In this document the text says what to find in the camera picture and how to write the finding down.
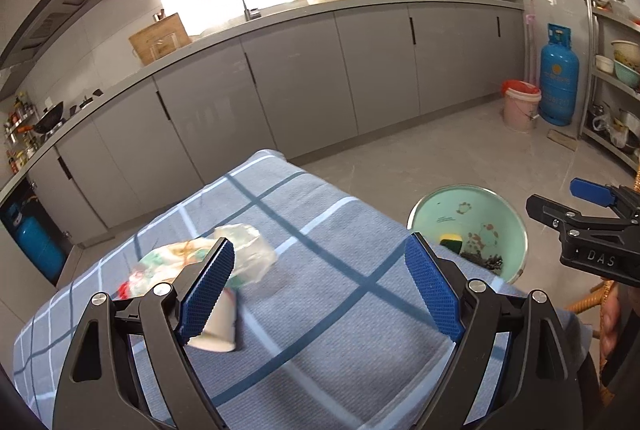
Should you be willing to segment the person's right hand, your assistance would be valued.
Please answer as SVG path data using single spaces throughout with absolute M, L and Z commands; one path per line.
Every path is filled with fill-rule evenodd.
M 615 349 L 618 334 L 620 333 L 620 298 L 618 298 L 618 285 L 614 283 L 608 295 L 601 304 L 601 330 L 600 330 L 600 353 L 601 358 L 608 358 L 608 355 Z

